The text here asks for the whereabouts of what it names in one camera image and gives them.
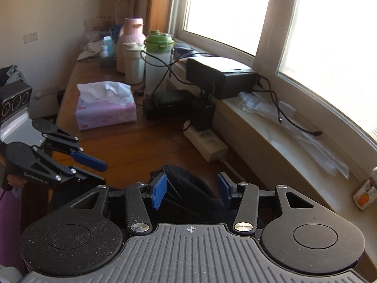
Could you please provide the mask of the black Nike sweatpants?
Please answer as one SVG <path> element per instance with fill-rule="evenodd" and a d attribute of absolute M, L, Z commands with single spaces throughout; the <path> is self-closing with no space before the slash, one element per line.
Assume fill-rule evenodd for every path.
<path fill-rule="evenodd" d="M 233 224 L 236 211 L 228 210 L 202 179 L 174 165 L 150 172 L 150 178 L 159 172 L 166 174 L 168 185 L 159 209 L 148 209 L 153 225 Z"/>

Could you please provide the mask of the pink tissue pack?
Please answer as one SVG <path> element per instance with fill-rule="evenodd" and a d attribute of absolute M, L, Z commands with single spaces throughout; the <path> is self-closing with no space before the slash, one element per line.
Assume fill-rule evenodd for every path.
<path fill-rule="evenodd" d="M 75 111 L 80 131 L 137 120 L 137 108 L 131 86 L 116 81 L 78 84 L 79 99 Z"/>

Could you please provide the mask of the white power strip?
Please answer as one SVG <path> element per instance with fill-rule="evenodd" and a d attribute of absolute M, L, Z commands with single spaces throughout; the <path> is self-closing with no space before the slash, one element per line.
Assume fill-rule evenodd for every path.
<path fill-rule="evenodd" d="M 226 160 L 228 147 L 211 129 L 197 131 L 189 121 L 186 121 L 183 125 L 183 135 L 207 162 Z"/>

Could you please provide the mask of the blue cap bottle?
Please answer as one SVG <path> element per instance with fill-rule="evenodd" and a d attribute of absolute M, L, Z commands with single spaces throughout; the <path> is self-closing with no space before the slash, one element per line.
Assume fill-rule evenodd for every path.
<path fill-rule="evenodd" d="M 100 67 L 112 68 L 116 65 L 116 54 L 114 51 L 114 42 L 111 36 L 105 36 L 100 47 Z"/>

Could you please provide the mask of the beige lidded cup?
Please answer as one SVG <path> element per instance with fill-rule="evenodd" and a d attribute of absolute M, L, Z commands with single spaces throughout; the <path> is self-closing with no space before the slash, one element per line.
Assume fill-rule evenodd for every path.
<path fill-rule="evenodd" d="M 145 62 L 143 60 L 144 44 L 123 43 L 123 58 L 125 62 L 125 82 L 128 85 L 140 84 L 144 77 Z"/>

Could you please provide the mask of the black power adapter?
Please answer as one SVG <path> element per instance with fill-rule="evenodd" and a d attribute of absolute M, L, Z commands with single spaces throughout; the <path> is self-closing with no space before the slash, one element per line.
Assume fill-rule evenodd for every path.
<path fill-rule="evenodd" d="M 210 95 L 195 96 L 184 89 L 157 91 L 143 100 L 147 120 L 189 121 L 189 125 L 199 132 L 212 127 L 215 109 Z"/>

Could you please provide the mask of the clear plastic bag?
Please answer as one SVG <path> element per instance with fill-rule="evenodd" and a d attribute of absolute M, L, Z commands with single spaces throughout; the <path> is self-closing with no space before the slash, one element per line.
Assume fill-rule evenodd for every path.
<path fill-rule="evenodd" d="M 320 136 L 314 136 L 302 131 L 303 126 L 294 125 L 296 109 L 280 101 L 278 105 L 271 99 L 267 91 L 254 91 L 252 93 L 239 92 L 236 97 L 236 106 L 247 113 L 254 113 L 277 124 L 293 138 L 306 153 L 324 171 L 331 175 L 341 173 L 349 178 L 349 167 L 330 148 L 325 146 Z"/>

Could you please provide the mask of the small orange picture carton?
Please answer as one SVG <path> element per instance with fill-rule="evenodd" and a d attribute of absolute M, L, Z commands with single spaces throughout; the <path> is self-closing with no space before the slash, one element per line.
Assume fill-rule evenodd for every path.
<path fill-rule="evenodd" d="M 353 195 L 354 203 L 362 211 L 366 210 L 374 201 L 376 201 L 376 173 L 377 168 L 375 167 L 371 171 L 367 181 Z"/>

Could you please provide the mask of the pink thermos jug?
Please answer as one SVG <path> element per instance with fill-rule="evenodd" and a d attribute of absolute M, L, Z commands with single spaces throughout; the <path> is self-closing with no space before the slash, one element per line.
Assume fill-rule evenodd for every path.
<path fill-rule="evenodd" d="M 116 69 L 118 72 L 125 73 L 123 44 L 144 43 L 146 37 L 143 34 L 143 25 L 144 22 L 142 18 L 125 18 L 116 44 Z"/>

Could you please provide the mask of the green lid plastic container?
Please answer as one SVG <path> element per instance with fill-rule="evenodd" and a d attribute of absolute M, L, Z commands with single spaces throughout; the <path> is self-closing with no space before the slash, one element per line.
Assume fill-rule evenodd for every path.
<path fill-rule="evenodd" d="M 145 94 L 152 95 L 166 89 L 168 65 L 171 62 L 174 40 L 170 34 L 152 29 L 144 41 L 146 53 Z"/>

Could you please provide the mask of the black box device on sill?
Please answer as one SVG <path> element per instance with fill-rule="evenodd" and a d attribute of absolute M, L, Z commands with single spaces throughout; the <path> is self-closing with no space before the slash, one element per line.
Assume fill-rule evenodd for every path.
<path fill-rule="evenodd" d="M 251 67 L 223 57 L 188 58 L 186 80 L 218 100 L 233 98 L 241 91 L 250 93 L 258 74 Z"/>

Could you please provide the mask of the brown wooden window frame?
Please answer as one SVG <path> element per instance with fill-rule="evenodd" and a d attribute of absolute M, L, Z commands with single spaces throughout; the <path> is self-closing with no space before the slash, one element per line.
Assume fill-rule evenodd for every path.
<path fill-rule="evenodd" d="M 144 32 L 149 35 L 151 30 L 169 31 L 172 0 L 147 0 Z"/>

